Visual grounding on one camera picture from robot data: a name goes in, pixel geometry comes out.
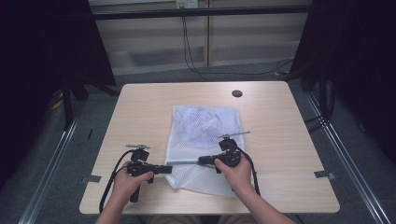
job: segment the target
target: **gray floor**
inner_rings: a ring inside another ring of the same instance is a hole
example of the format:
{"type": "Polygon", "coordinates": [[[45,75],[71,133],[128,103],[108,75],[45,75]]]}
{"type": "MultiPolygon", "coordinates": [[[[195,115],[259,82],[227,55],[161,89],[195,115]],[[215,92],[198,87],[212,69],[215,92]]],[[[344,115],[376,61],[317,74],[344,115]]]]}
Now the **gray floor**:
{"type": "MultiPolygon", "coordinates": [[[[258,73],[275,67],[275,63],[262,63],[222,66],[212,68],[211,71],[258,73]]],[[[203,76],[212,81],[278,80],[273,73],[203,76]]],[[[118,90],[126,83],[206,81],[190,70],[120,76],[116,79],[118,90]]],[[[315,114],[305,92],[300,88],[299,80],[293,80],[289,84],[303,118],[313,118],[315,114]]],[[[93,223],[97,219],[97,216],[86,216],[78,210],[86,187],[80,183],[80,180],[91,173],[118,97],[109,96],[90,87],[88,90],[91,95],[86,102],[73,101],[75,110],[82,109],[80,118],[56,176],[50,183],[47,196],[35,219],[36,223],[93,223]]],[[[317,124],[316,121],[310,122],[307,128],[315,124],[317,124]]],[[[338,97],[332,116],[332,125],[389,217],[396,220],[396,165],[382,154],[370,135],[361,132],[356,117],[338,97]]],[[[41,123],[41,132],[30,154],[23,162],[23,166],[8,180],[0,192],[0,223],[17,223],[20,220],[61,139],[63,127],[62,108],[47,111],[41,123]]],[[[331,183],[341,209],[336,214],[300,214],[301,220],[304,223],[375,223],[325,132],[321,129],[316,130],[311,133],[311,137],[325,170],[335,172],[338,176],[331,183]]],[[[295,215],[289,214],[289,216],[298,223],[295,215]]],[[[140,222],[136,217],[124,216],[120,223],[140,222]]]]}

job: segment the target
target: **crumpled cloth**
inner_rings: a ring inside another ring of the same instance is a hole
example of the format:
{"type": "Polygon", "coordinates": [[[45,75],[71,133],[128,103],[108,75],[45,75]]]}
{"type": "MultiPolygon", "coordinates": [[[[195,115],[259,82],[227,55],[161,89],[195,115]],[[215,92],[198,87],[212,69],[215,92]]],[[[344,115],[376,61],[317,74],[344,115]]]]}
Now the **crumpled cloth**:
{"type": "MultiPolygon", "coordinates": [[[[223,139],[219,136],[241,132],[236,107],[176,105],[165,164],[168,161],[198,161],[201,156],[220,154],[219,142],[223,139]]],[[[244,150],[243,136],[236,135],[233,139],[244,150]]],[[[217,174],[214,168],[174,165],[172,174],[165,177],[174,189],[235,196],[224,174],[217,174]]]]}

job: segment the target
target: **table hole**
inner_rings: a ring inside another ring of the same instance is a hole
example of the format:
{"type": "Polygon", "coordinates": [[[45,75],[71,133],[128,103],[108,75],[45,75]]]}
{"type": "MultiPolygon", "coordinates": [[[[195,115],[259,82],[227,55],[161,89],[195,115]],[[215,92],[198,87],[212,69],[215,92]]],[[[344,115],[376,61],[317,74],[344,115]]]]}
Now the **table hole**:
{"type": "Polygon", "coordinates": [[[233,97],[241,97],[244,93],[239,90],[235,90],[232,92],[233,97]]]}

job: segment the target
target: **wall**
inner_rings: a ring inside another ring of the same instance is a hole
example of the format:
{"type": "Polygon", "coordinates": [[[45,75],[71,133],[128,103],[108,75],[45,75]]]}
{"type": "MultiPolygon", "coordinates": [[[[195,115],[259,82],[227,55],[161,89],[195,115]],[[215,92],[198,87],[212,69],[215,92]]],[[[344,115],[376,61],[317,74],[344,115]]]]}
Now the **wall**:
{"type": "MultiPolygon", "coordinates": [[[[92,11],[176,8],[176,1],[90,1],[92,11]]],[[[200,0],[199,7],[309,5],[311,1],[200,0]]],[[[293,58],[306,13],[186,18],[196,67],[277,62],[293,58]]],[[[98,21],[114,75],[187,68],[181,18],[98,21]]]]}

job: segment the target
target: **human hand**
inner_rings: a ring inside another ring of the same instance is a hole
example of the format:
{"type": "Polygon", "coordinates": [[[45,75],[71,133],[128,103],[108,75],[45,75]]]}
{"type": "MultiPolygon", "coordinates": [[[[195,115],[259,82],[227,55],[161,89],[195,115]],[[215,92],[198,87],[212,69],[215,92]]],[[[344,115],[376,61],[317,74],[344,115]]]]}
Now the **human hand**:
{"type": "Polygon", "coordinates": [[[250,163],[244,155],[242,155],[241,161],[235,167],[230,167],[219,159],[215,159],[215,164],[216,167],[218,167],[224,173],[228,183],[231,185],[236,194],[243,190],[246,191],[253,189],[253,187],[251,187],[250,163]]]}
{"type": "Polygon", "coordinates": [[[111,197],[125,206],[139,185],[154,177],[154,173],[147,172],[139,176],[130,176],[127,171],[128,162],[125,162],[114,178],[111,197]]]}

